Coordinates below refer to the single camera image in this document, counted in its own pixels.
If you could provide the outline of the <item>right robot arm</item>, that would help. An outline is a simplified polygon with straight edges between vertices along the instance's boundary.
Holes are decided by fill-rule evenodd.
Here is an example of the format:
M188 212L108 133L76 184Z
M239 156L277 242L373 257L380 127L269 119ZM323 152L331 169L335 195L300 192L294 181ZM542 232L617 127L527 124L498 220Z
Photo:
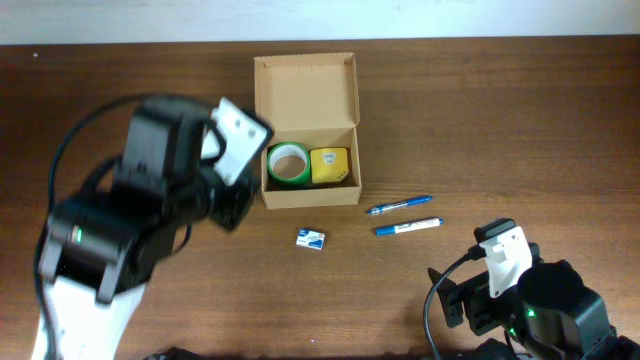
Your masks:
M510 218L474 231L476 243L444 272L429 269L424 305L438 299L448 327L467 322L483 335L502 328L467 359L636 359L639 346L610 324L603 298L569 262L547 263L536 243Z

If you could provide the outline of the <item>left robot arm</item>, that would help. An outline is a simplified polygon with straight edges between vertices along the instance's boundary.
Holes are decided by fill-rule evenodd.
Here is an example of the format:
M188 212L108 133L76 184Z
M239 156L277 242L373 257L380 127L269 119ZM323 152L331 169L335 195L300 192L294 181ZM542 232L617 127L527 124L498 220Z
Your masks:
M222 99L135 95L124 151L52 201L34 255L36 359L110 359L158 262L203 220L234 230L259 181L251 162L273 137Z

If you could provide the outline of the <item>green tape roll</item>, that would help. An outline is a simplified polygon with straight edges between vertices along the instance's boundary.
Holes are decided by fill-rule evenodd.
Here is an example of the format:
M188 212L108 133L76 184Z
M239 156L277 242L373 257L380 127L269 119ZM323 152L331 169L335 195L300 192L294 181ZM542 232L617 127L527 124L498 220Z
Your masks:
M280 143L268 153L267 170L269 175L280 185L306 185L311 178L309 152L300 143Z

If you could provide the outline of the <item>yellow sticky note pad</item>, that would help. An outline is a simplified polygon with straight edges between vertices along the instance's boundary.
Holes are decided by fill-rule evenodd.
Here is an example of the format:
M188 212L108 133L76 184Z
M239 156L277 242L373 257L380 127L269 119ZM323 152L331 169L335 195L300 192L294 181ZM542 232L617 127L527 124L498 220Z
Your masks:
M337 183L349 174L346 148L319 148L310 152L313 184Z

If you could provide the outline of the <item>blue white staples box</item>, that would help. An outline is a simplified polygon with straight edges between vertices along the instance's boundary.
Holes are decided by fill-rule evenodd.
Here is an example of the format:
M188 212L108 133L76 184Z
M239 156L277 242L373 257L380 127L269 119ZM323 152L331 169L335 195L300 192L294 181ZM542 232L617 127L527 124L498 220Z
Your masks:
M298 231L296 245L314 250L322 250L326 240L326 235L322 232L301 228Z

